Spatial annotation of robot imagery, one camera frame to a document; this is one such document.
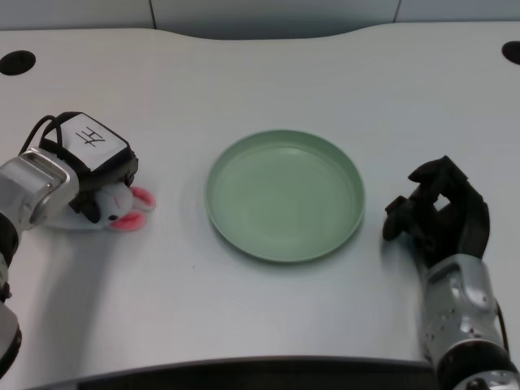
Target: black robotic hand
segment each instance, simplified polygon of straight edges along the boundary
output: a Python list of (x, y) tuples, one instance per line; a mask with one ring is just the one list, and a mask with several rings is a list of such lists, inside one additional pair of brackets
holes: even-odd
[[(454, 254), (482, 258), (489, 237), (488, 205), (447, 156), (417, 168), (409, 179), (419, 183), (407, 199), (398, 197), (385, 209), (383, 238), (401, 232), (412, 236), (428, 268)], [(437, 210), (439, 195), (450, 203)]]

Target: black hole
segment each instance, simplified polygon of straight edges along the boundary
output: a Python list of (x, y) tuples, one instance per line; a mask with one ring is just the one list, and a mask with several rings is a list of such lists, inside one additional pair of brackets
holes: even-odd
[(21, 75), (29, 71), (35, 63), (36, 56), (30, 51), (13, 51), (0, 59), (0, 73), (6, 76)]
[(512, 63), (520, 65), (520, 41), (507, 42), (502, 46), (502, 54)]

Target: black cable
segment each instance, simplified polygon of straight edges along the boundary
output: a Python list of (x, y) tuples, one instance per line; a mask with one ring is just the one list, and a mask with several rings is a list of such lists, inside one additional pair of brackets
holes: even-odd
[(152, 0), (148, 0), (149, 5), (149, 13), (152, 15), (152, 23), (154, 24), (154, 28), (157, 30), (157, 23), (155, 23), (155, 12), (154, 5), (152, 4)]
[(504, 343), (505, 352), (509, 355), (509, 342), (507, 341), (507, 332), (505, 331), (504, 315), (502, 314), (501, 306), (496, 301), (496, 314), (498, 315), (498, 322), (500, 323), (500, 331), (502, 332), (502, 342)]
[[(59, 122), (58, 120), (52, 116), (52, 115), (47, 115), (47, 116), (44, 116), (43, 118), (41, 118), (38, 123), (36, 123), (36, 126), (34, 126), (34, 128), (32, 129), (32, 131), (29, 133), (29, 136), (27, 137), (27, 140), (25, 141), (24, 143), (24, 146), (22, 146), (22, 149), (21, 151), (19, 152), (19, 154), (22, 154), (25, 150), (27, 150), (27, 148), (29, 147), (29, 145), (31, 145), (31, 141), (33, 140), (34, 136), (36, 136), (36, 133), (38, 132), (38, 130), (40, 129), (40, 127), (42, 126), (42, 124), (44, 124), (46, 121), (50, 120), (54, 127), (56, 128), (56, 140), (58, 141), (58, 144), (60, 146), (63, 146), (63, 138), (62, 138), (62, 128), (61, 126), (59, 125)], [(51, 131), (53, 131), (54, 128), (48, 128), (46, 129), (44, 132), (43, 132), (43, 135), (41, 136), (42, 138), (45, 137), (47, 134), (49, 134)]]
[(402, 2), (402, 0), (399, 0), (399, 2), (397, 3), (396, 14), (393, 16), (392, 23), (396, 23), (397, 15), (399, 15), (399, 10), (401, 9), (401, 2)]

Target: green plate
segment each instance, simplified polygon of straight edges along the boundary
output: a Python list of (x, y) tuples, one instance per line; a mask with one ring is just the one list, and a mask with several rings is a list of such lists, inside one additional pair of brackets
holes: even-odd
[(273, 130), (226, 149), (206, 186), (211, 222), (258, 258), (300, 262), (328, 254), (356, 230), (365, 209), (358, 170), (333, 144)]

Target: screw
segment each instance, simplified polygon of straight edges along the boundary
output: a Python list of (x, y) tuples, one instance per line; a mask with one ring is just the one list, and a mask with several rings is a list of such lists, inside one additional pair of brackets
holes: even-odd
[(488, 390), (488, 386), (485, 380), (477, 378), (466, 384), (466, 390)]

